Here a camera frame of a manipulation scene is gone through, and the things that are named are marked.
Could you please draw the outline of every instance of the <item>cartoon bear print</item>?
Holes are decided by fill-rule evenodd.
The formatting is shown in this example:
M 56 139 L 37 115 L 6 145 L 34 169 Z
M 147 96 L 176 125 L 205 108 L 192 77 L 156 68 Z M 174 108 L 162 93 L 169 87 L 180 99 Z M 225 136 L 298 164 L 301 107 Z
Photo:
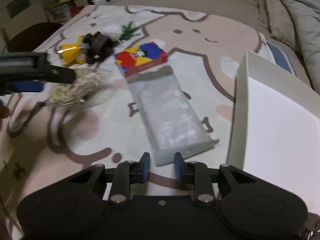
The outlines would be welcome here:
M 235 80 L 228 77 L 220 67 L 222 57 L 240 63 L 248 51 L 258 51 L 261 38 L 251 27 L 218 15 L 208 15 L 198 21 L 191 21 L 176 13 L 145 24 L 144 37 L 130 46 L 141 45 L 160 39 L 165 42 L 164 50 L 201 56 L 207 74 L 224 96 L 234 101 Z

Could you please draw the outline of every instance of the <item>red item on shelf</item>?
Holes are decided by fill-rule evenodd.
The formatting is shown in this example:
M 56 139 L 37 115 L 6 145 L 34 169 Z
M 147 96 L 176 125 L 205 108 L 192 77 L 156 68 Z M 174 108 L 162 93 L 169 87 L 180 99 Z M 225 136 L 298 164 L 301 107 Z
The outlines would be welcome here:
M 76 16 L 83 8 L 84 6 L 80 6 L 80 7 L 76 7 L 76 6 L 73 6 L 70 8 L 70 13 L 71 13 L 71 17 L 74 17 Z

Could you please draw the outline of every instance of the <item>yellow item on shelf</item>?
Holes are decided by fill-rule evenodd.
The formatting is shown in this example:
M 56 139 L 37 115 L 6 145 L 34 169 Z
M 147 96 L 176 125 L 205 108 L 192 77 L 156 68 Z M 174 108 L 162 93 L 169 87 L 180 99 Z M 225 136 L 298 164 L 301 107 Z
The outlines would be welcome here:
M 82 43 L 83 36 L 79 36 L 76 44 L 66 44 L 60 46 L 58 54 L 64 60 L 66 65 L 70 66 L 76 63 L 84 64 L 86 55 L 86 46 Z

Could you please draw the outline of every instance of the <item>gray blanket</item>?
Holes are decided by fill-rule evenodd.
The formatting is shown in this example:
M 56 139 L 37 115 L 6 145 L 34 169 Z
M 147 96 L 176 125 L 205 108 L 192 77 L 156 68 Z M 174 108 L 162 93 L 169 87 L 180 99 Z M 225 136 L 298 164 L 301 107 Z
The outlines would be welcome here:
M 294 21 L 315 91 L 320 94 L 320 0 L 282 0 Z
M 287 8 L 281 0 L 266 0 L 270 25 L 270 36 L 288 45 L 296 53 L 301 54 L 298 38 L 294 31 L 294 23 Z

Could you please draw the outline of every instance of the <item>yellow object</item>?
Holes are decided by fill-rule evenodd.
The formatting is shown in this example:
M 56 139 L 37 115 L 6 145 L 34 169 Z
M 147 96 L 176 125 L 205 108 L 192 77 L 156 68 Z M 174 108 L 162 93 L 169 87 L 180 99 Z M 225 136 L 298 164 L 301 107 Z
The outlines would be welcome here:
M 136 53 L 137 50 L 139 50 L 139 46 L 133 46 L 133 47 L 125 49 L 125 51 L 133 53 L 133 54 Z
M 146 63 L 149 63 L 153 61 L 151 58 L 147 58 L 147 57 L 137 57 L 136 58 L 136 63 L 134 64 L 134 66 L 140 66 Z
M 86 48 L 82 44 L 83 36 L 79 36 L 76 44 L 66 44 L 60 46 L 58 54 L 64 60 L 66 65 L 70 66 L 75 63 L 84 64 Z

